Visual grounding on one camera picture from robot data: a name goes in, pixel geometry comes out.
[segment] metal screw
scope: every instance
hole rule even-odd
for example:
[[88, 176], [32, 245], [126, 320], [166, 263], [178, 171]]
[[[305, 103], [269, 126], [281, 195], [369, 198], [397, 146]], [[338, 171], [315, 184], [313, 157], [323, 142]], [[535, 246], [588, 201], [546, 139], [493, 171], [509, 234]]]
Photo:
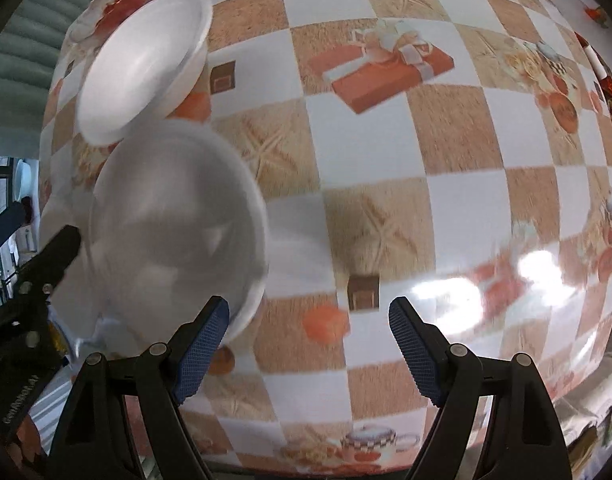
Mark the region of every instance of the metal screw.
[[528, 354], [517, 354], [515, 358], [522, 366], [530, 366], [532, 364], [532, 359]]
[[24, 282], [21, 285], [19, 285], [19, 293], [28, 294], [32, 287], [33, 287], [33, 284], [31, 282]]
[[164, 343], [155, 343], [151, 345], [148, 351], [150, 355], [162, 355], [168, 347]]
[[468, 349], [462, 344], [451, 345], [451, 354], [457, 357], [464, 357], [468, 353]]
[[26, 346], [35, 348], [39, 344], [39, 332], [31, 330], [26, 334]]
[[86, 358], [86, 364], [87, 365], [91, 365], [91, 366], [95, 366], [101, 360], [102, 360], [102, 354], [100, 354], [99, 352], [93, 352], [91, 355], [89, 355]]

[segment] gray curtain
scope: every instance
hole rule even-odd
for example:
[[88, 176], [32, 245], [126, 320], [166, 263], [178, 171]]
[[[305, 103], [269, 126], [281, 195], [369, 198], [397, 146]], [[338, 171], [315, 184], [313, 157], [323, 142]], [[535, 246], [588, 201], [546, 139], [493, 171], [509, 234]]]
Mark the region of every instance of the gray curtain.
[[0, 34], [0, 155], [38, 158], [52, 72], [91, 0], [23, 0]]

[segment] table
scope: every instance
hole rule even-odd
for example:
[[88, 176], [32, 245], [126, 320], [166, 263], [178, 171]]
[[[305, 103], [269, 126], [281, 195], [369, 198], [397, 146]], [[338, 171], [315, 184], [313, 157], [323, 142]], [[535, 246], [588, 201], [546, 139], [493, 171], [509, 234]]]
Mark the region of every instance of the table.
[[[254, 321], [181, 407], [209, 460], [409, 466], [436, 410], [388, 328], [397, 296], [479, 355], [529, 353], [553, 398], [596, 367], [612, 325], [612, 126], [550, 0], [212, 1], [207, 66], [173, 116], [209, 121], [249, 163], [271, 257]], [[93, 58], [64, 45], [42, 204], [90, 195], [113, 149], [74, 130]], [[489, 411], [481, 399], [471, 444]]]

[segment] blue gripper pad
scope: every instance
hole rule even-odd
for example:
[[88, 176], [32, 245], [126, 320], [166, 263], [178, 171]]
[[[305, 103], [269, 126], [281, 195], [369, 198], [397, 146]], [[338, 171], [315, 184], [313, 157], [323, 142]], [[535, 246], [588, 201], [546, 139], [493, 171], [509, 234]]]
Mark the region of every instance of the blue gripper pad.
[[419, 393], [435, 406], [443, 406], [446, 395], [442, 389], [441, 367], [446, 355], [442, 356], [439, 349], [429, 348], [428, 340], [420, 334], [425, 329], [424, 323], [406, 298], [397, 298], [390, 304], [388, 324]]
[[180, 405], [187, 397], [196, 394], [208, 370], [212, 355], [222, 342], [228, 328], [230, 312], [228, 303], [220, 298], [217, 306], [199, 330], [177, 367], [177, 383], [173, 387], [173, 398]]

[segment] blue textured pad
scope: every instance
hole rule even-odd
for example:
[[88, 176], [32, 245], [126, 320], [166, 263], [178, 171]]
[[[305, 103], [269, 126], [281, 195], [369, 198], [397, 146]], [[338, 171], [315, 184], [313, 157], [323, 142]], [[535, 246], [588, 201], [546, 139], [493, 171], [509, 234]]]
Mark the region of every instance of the blue textured pad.
[[435, 406], [441, 406], [444, 400], [437, 364], [431, 357], [423, 339], [415, 330], [413, 323], [396, 302], [390, 304], [388, 324], [406, 359], [419, 393], [429, 398]]
[[228, 328], [229, 317], [228, 303], [221, 300], [179, 362], [177, 384], [173, 388], [173, 396], [178, 405], [186, 397], [195, 395], [199, 389], [211, 364], [212, 355]]

